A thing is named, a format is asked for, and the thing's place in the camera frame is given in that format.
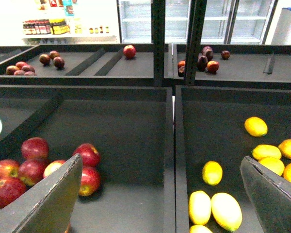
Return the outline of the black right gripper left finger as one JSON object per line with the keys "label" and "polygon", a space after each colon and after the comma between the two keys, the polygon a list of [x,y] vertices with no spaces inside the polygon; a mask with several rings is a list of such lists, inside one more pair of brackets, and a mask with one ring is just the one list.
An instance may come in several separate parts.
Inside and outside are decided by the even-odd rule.
{"label": "black right gripper left finger", "polygon": [[0,233],[63,233],[81,185],[82,158],[74,155],[0,210]]}

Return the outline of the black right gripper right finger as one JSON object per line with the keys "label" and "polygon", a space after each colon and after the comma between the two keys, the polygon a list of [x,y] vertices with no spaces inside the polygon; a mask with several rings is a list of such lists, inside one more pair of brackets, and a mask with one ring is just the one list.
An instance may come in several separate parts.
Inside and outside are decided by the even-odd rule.
{"label": "black right gripper right finger", "polygon": [[263,231],[291,233],[291,182],[249,156],[242,159],[240,172]]}

